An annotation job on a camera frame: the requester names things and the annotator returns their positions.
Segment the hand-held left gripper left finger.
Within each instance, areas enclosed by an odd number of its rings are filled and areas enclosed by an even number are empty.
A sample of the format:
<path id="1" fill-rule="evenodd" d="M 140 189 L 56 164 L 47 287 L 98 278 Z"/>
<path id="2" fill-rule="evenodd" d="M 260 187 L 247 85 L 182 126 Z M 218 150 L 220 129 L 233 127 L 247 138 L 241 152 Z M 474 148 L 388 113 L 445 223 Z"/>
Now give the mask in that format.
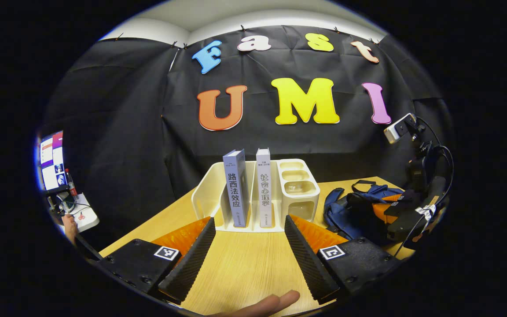
<path id="1" fill-rule="evenodd" d="M 153 298 L 185 301 L 216 235 L 215 221 L 206 217 L 153 242 L 132 239 L 99 260 L 99 267 Z"/>

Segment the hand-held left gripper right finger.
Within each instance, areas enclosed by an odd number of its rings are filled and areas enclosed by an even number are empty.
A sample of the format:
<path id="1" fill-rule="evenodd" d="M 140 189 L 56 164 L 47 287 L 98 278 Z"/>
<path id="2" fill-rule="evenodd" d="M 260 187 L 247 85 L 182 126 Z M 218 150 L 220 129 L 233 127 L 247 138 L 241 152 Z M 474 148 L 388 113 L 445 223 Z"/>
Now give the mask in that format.
<path id="1" fill-rule="evenodd" d="M 402 264 L 366 237 L 347 240 L 296 215 L 286 216 L 284 232 L 319 304 L 368 289 Z"/>

